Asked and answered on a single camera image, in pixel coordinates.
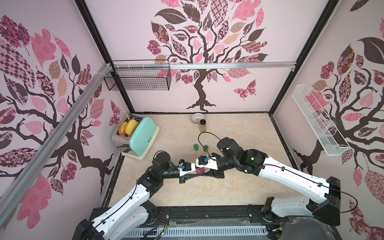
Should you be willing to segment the magenta paint jar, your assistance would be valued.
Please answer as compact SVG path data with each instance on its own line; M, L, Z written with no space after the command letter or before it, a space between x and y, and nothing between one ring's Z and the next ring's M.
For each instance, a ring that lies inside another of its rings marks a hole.
M203 175L206 172L205 168L196 168L196 173L198 175Z

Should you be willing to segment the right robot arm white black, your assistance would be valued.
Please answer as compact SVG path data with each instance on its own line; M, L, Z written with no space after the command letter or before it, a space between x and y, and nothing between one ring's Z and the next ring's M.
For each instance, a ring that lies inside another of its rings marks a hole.
M233 139L223 138L217 144L222 156L200 156L195 166L215 171L237 169L245 174L263 177L299 193L295 198L270 197L264 209L276 217L313 217L330 225L341 224L341 181L335 177L318 178L288 167L255 149L244 150Z

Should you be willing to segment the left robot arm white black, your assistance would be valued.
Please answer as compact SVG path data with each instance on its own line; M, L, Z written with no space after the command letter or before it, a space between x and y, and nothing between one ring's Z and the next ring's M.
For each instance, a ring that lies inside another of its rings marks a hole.
M196 171L198 159L175 165L165 151L155 154L152 165L137 180L133 189L117 204L91 221L81 221L74 240L121 240L144 224L156 207L148 200L163 186L165 179L181 178Z

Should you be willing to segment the spice jar with black cap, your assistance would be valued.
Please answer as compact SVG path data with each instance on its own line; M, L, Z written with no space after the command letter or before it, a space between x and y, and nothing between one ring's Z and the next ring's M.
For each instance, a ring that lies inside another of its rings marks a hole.
M200 120L200 132L203 133L207 130L207 122L205 119Z

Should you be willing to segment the black white patterned bowl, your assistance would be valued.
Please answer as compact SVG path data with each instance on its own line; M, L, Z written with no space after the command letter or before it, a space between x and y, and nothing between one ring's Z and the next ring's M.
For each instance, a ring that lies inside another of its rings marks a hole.
M205 115L202 114L202 113L195 113L195 114L193 114L193 115L191 116L191 121L192 121L194 124L199 125L201 120L206 120Z

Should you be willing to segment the mint green toaster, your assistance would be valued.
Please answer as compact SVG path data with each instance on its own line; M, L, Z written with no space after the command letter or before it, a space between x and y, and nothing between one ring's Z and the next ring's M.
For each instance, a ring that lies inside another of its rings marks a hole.
M143 160L160 131L160 127L155 124L152 118L146 116L140 121L136 128L129 146L123 146L122 155L136 160Z

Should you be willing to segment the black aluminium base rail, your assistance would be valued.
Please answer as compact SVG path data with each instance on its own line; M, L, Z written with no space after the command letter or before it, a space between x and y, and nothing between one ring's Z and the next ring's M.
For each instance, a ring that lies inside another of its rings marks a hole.
M233 206L176 206L158 207L150 201L142 204L149 214L144 226L167 223L186 224L201 220L249 220L250 223L277 225L289 218L311 217L329 225L340 224L340 214L328 204L316 204L313 201L297 201L294 199L267 198L264 205Z

